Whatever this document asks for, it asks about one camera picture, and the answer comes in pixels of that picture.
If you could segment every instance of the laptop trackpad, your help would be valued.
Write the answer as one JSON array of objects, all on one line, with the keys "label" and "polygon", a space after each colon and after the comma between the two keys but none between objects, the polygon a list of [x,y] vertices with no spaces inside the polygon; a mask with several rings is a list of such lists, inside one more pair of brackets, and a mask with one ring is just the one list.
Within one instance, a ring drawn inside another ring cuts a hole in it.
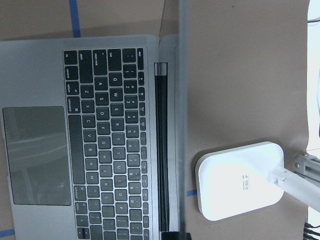
[{"label": "laptop trackpad", "polygon": [[3,118],[13,202],[70,206],[64,108],[7,107]]}]

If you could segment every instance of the blue tape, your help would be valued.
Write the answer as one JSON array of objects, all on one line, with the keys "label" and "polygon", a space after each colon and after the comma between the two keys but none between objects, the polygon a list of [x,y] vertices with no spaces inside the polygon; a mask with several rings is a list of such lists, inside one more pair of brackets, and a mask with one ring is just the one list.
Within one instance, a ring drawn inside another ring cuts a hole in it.
[{"label": "blue tape", "polygon": [[15,235],[15,229],[8,229],[0,231],[0,238],[9,237]]},{"label": "blue tape", "polygon": [[74,38],[81,38],[77,0],[69,0],[72,32]]},{"label": "blue tape", "polygon": [[186,192],[187,197],[194,196],[194,195],[197,195],[197,189],[189,190]]}]

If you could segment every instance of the silver laptop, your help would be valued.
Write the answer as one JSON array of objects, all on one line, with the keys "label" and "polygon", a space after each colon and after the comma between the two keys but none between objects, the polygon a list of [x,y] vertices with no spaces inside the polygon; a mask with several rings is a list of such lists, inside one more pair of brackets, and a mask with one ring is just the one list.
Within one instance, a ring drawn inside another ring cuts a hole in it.
[{"label": "silver laptop", "polygon": [[0,42],[17,240],[184,230],[178,49],[178,35]]}]

